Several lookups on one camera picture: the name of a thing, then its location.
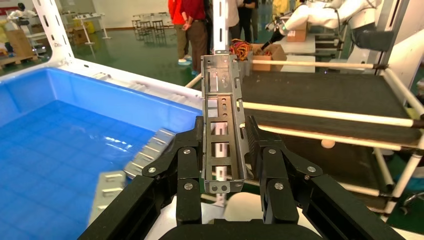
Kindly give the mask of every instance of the colorful cables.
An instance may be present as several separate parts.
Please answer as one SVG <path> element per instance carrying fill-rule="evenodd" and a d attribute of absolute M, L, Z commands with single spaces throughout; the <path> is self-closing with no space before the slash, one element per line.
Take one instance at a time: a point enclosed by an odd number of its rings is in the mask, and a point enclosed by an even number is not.
<path fill-rule="evenodd" d="M 246 60 L 249 52 L 252 50 L 250 43 L 240 39 L 233 39 L 231 42 L 232 45 L 229 47 L 229 52 L 237 55 L 240 61 Z"/>

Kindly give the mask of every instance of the black conveyor surface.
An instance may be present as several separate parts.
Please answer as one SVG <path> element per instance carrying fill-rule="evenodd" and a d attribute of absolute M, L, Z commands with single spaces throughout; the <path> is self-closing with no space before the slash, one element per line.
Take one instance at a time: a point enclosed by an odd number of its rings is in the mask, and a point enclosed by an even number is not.
<path fill-rule="evenodd" d="M 290 151 L 318 165 L 336 181 L 387 191 L 372 148 L 336 143 L 333 148 L 327 149 L 321 146 L 320 140 L 280 136 Z"/>
<path fill-rule="evenodd" d="M 243 78 L 243 101 L 409 119 L 389 85 L 372 74 L 256 71 Z M 408 127 L 244 109 L 259 125 L 415 146 Z"/>

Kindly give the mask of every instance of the metal frame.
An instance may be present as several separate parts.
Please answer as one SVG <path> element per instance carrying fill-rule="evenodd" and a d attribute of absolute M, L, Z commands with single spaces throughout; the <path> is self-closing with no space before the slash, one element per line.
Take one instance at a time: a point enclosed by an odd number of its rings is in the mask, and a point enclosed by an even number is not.
<path fill-rule="evenodd" d="M 241 134 L 243 129 L 240 128 L 245 116 L 238 64 L 234 61 L 236 56 L 230 55 L 225 50 L 218 50 L 216 53 L 215 56 L 202 57 L 205 121 L 202 178 L 206 192 L 226 194 L 242 190 L 247 175 L 245 154 L 249 152 L 249 148 L 247 139 Z M 213 180 L 214 167 L 231 167 L 232 180 Z M 226 175 L 224 170 L 226 169 L 216 169 L 215 172 L 224 178 Z"/>

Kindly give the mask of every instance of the white shirt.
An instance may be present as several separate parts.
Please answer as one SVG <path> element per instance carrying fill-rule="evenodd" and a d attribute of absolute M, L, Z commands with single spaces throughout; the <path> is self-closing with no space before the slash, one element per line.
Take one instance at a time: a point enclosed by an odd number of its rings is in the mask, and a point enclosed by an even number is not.
<path fill-rule="evenodd" d="M 239 11 L 237 8 L 243 4 L 243 0 L 228 0 L 228 27 L 234 27 L 239 23 Z"/>

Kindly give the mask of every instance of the white metal upright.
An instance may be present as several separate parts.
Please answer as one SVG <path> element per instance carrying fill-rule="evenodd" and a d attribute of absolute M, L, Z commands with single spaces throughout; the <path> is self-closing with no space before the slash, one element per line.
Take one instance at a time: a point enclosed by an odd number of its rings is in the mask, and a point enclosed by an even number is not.
<path fill-rule="evenodd" d="M 213 51 L 218 53 L 219 51 L 227 51 L 229 49 L 228 43 L 228 0 L 213 0 Z M 216 123 L 215 132 L 220 135 L 225 135 L 227 130 L 226 123 Z M 223 143 L 216 143 L 220 147 L 216 147 L 217 157 L 227 157 L 227 145 Z M 217 166 L 215 167 L 215 179 L 218 181 L 227 180 L 227 167 Z M 215 205 L 224 207 L 226 202 L 225 193 L 216 194 Z"/>
<path fill-rule="evenodd" d="M 213 50 L 228 50 L 228 0 L 213 0 Z"/>
<path fill-rule="evenodd" d="M 54 0 L 32 0 L 53 51 L 49 62 L 71 61 L 74 58 L 67 33 Z"/>

